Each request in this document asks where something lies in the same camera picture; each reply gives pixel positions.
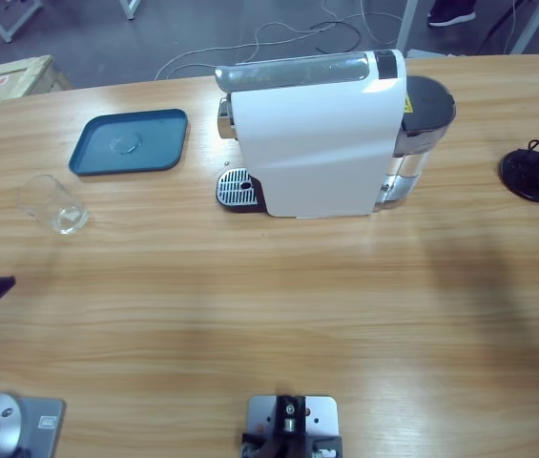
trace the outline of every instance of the drinking glass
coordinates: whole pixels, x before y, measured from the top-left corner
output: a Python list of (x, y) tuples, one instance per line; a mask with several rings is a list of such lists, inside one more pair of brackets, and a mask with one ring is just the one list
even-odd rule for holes
[(52, 175), (34, 177), (21, 186), (17, 205), (59, 234), (73, 234), (89, 219), (84, 204)]

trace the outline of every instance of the shoe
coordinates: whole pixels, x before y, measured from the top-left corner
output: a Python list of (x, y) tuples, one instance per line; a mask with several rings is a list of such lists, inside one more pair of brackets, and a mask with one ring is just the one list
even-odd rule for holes
[(428, 17), (428, 26), (432, 28), (455, 26), (472, 21), (477, 17), (471, 7), (452, 6), (437, 10)]

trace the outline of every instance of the white coffee machine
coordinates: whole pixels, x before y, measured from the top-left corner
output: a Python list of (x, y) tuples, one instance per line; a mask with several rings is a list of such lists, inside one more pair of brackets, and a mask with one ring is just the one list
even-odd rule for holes
[(218, 131), (245, 169), (218, 201), (274, 217), (369, 215), (412, 191), (455, 116), (437, 81), (406, 76), (400, 52), (349, 52), (218, 67)]

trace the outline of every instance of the drip tray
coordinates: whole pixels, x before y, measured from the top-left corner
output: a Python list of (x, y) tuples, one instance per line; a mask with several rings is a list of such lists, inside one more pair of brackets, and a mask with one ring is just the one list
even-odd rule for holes
[(254, 179), (244, 168), (231, 169), (218, 179), (216, 199), (233, 212), (264, 212), (254, 189)]

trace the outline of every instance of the blue tray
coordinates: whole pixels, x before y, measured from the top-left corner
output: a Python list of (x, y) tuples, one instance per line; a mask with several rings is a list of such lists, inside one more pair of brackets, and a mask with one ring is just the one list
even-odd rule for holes
[(182, 156), (186, 126), (182, 110), (95, 117), (76, 143), (70, 170), (85, 176), (169, 169)]

